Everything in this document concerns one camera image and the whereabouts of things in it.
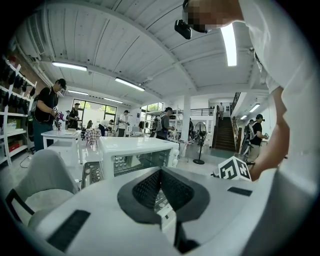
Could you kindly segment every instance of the black cap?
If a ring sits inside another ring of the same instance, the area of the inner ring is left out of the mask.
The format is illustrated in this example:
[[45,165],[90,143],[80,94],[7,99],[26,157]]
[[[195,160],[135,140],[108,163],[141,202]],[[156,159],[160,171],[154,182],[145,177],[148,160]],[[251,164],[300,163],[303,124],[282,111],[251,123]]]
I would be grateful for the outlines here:
[[255,117],[256,120],[258,119],[264,119],[263,115],[262,114],[258,114],[256,117]]
[[66,80],[64,80],[63,78],[61,78],[61,79],[59,79],[59,80],[57,80],[57,81],[55,81],[55,83],[59,83],[60,85],[61,85],[61,87],[63,88],[63,89],[67,89],[67,86],[66,86]]

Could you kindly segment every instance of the plaid cloth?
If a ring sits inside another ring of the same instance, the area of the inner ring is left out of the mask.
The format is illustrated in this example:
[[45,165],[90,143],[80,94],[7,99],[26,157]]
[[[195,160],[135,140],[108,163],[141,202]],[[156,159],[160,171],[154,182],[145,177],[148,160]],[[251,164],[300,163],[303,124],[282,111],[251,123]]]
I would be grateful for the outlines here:
[[88,139],[90,145],[94,145],[96,140],[101,137],[101,131],[99,129],[87,129],[84,133],[84,137]]

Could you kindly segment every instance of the ceiling light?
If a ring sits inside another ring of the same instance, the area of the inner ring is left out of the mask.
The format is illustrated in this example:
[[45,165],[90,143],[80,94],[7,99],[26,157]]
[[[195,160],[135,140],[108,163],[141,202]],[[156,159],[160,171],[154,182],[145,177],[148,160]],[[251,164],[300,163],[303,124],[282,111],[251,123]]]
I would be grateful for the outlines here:
[[69,93],[73,93],[73,94],[82,94],[82,95],[88,95],[88,93],[85,92],[80,92],[80,91],[75,91],[75,90],[68,90]]
[[260,107],[260,104],[256,104],[249,112],[252,113],[253,111],[255,111],[259,107]]
[[107,101],[112,101],[112,102],[117,102],[117,103],[123,104],[123,102],[119,101],[119,100],[115,100],[115,99],[111,99],[111,98],[104,98],[104,99],[107,100]]
[[128,82],[128,81],[123,80],[123,79],[121,79],[121,78],[119,78],[119,77],[117,77],[117,78],[115,79],[115,81],[116,81],[116,82],[119,82],[119,83],[122,83],[122,84],[124,84],[124,85],[130,86],[130,87],[133,87],[133,88],[135,88],[135,89],[137,89],[137,90],[139,90],[139,91],[141,91],[141,92],[144,92],[144,91],[145,91],[145,89],[143,89],[143,88],[141,88],[141,87],[133,84],[132,82]]
[[223,35],[226,57],[228,60],[228,66],[236,66],[237,65],[237,48],[236,48],[236,38],[234,27],[232,23],[228,26],[224,26],[221,28],[221,32]]
[[73,65],[73,64],[68,64],[64,62],[58,62],[58,61],[52,61],[52,65],[60,68],[69,68],[69,69],[74,69],[74,70],[81,70],[81,71],[87,71],[86,66],[80,66],[80,65]]

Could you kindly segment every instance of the ceiling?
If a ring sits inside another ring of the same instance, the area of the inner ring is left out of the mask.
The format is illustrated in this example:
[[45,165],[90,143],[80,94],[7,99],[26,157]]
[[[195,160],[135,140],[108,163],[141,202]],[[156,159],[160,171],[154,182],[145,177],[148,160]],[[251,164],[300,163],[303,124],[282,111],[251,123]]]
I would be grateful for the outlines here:
[[[220,29],[208,34],[192,31],[191,40],[174,30],[175,20],[182,16],[182,2],[49,0],[37,9],[36,27],[44,52],[39,54],[33,43],[38,54],[32,65],[51,82],[64,78],[73,90],[121,100],[129,106],[186,91],[204,95],[250,90],[254,59],[248,53],[252,43],[246,25],[233,24],[237,66],[228,67]],[[32,40],[21,33],[18,44],[31,56]],[[52,61],[84,65],[88,71],[55,67]],[[115,82],[115,77],[141,84],[145,92]]]

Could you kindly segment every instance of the standing fan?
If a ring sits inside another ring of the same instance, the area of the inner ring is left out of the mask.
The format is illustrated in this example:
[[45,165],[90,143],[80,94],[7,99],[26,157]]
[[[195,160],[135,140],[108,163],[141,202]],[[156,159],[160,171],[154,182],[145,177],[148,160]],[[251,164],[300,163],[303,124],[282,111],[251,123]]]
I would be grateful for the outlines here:
[[200,145],[200,153],[199,153],[199,159],[194,159],[193,162],[198,165],[204,165],[205,162],[200,160],[201,157],[201,151],[202,146],[205,144],[206,136],[207,136],[207,129],[203,122],[198,122],[194,127],[194,140],[198,145]]

